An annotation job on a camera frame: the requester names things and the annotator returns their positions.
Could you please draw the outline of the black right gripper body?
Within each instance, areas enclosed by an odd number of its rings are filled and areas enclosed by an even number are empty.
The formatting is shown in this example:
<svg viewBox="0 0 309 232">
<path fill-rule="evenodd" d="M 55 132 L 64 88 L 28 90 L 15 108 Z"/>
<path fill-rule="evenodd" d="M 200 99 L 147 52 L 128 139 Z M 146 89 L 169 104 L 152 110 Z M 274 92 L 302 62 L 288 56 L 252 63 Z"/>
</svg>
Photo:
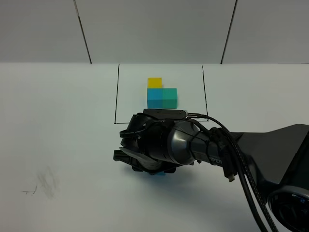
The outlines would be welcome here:
<svg viewBox="0 0 309 232">
<path fill-rule="evenodd" d="M 147 173 L 174 173 L 177 167 L 193 164 L 190 142 L 193 121 L 157 119 L 137 113 L 120 132 L 119 150 L 136 158 Z"/>
</svg>

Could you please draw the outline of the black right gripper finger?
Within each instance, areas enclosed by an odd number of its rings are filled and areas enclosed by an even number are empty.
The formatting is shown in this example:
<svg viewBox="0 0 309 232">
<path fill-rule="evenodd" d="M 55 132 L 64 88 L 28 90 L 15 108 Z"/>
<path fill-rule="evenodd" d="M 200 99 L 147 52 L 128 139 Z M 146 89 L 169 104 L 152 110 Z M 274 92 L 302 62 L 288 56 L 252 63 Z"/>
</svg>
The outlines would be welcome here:
<svg viewBox="0 0 309 232">
<path fill-rule="evenodd" d="M 113 153 L 113 160 L 114 161 L 120 161 L 125 164 L 128 164 L 131 166 L 132 170 L 135 172 L 143 172 L 143 168 L 140 165 L 139 161 L 136 158 L 133 158 L 126 153 L 124 153 L 121 150 L 115 150 Z"/>
</svg>

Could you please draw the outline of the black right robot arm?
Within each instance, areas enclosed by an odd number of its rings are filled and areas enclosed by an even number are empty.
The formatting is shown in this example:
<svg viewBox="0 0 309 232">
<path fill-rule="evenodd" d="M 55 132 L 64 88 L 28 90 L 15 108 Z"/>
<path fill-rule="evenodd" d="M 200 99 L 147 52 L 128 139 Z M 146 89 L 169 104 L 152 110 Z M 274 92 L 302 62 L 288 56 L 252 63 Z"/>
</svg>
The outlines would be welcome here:
<svg viewBox="0 0 309 232">
<path fill-rule="evenodd" d="M 295 124 L 270 132 L 230 132 L 222 123 L 205 128 L 207 115 L 184 110 L 144 109 L 119 133 L 113 159 L 136 172 L 174 173 L 206 162 L 238 176 L 261 231 L 278 220 L 292 232 L 309 229 L 309 127 Z"/>
</svg>

